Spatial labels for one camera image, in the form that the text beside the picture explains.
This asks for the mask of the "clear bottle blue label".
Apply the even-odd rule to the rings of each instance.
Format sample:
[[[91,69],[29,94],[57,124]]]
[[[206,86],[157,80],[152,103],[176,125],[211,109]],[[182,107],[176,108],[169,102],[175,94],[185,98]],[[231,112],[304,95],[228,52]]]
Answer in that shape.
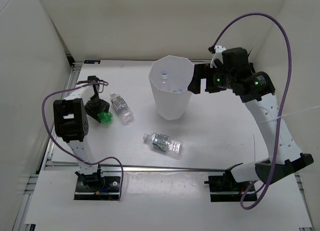
[[[184,92],[185,90],[186,90],[185,88],[181,87],[181,88],[174,90],[173,92],[179,94],[179,93]]]

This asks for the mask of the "green crushed plastic bottle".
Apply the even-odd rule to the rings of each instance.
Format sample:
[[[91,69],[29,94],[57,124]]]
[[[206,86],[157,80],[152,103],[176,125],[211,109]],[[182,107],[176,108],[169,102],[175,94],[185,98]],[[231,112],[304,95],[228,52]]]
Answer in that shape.
[[[113,114],[110,112],[100,112],[98,115],[100,122],[104,125],[109,125],[113,121]]]

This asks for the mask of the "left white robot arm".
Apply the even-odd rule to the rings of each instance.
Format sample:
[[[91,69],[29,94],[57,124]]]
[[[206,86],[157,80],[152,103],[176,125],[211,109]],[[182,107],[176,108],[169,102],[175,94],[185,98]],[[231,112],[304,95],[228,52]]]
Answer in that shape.
[[[96,160],[87,140],[88,117],[99,124],[108,125],[112,122],[110,104],[100,98],[104,85],[108,83],[91,75],[78,84],[88,86],[73,91],[65,99],[53,102],[54,128],[56,135],[62,138],[78,157],[79,171],[76,175],[83,182],[87,182],[93,191],[100,191],[105,185],[105,179],[101,176],[100,166],[95,164]]]

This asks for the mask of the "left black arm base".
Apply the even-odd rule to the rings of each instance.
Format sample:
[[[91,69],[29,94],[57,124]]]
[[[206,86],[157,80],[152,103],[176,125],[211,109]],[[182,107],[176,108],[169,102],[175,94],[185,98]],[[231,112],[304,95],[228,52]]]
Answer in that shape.
[[[75,172],[77,181],[73,199],[76,201],[119,201],[122,191],[121,176],[105,176],[99,169],[93,174]]]

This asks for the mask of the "clear bottle blue-white label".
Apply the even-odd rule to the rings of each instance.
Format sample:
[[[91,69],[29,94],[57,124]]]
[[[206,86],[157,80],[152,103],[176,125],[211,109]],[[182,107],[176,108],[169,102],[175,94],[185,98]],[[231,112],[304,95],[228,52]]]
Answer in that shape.
[[[181,140],[157,132],[145,133],[143,141],[151,149],[170,156],[179,156],[184,144]]]

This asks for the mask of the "clear unlabelled plastic bottle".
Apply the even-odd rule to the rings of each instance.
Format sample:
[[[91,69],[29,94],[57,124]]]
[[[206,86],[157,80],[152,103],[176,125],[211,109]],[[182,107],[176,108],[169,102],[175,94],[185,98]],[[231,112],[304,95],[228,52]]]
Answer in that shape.
[[[169,91],[169,82],[168,82],[168,74],[166,72],[163,72],[161,74],[161,84],[160,84],[160,89],[162,91]]]

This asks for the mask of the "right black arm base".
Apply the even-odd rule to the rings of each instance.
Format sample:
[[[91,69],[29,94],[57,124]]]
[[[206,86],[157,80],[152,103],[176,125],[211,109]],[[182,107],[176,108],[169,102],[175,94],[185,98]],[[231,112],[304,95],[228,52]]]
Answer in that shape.
[[[251,182],[258,180],[252,165],[239,163],[221,175],[209,174],[204,184],[209,186],[211,202],[239,202]]]

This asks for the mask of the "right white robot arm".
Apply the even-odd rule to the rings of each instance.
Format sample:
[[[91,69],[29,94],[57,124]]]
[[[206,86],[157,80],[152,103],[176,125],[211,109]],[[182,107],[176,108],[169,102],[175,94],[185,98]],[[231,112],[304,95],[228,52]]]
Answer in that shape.
[[[295,143],[287,124],[280,119],[276,90],[271,78],[263,71],[255,72],[242,47],[226,49],[214,47],[210,63],[196,64],[188,91],[201,92],[201,80],[206,81],[205,91],[218,93],[227,89],[240,97],[252,114],[268,151],[268,158],[258,162],[236,164],[226,169],[224,184],[230,191],[238,190],[243,182],[267,183],[272,165],[271,182],[275,183],[314,163],[311,154],[303,153]]]

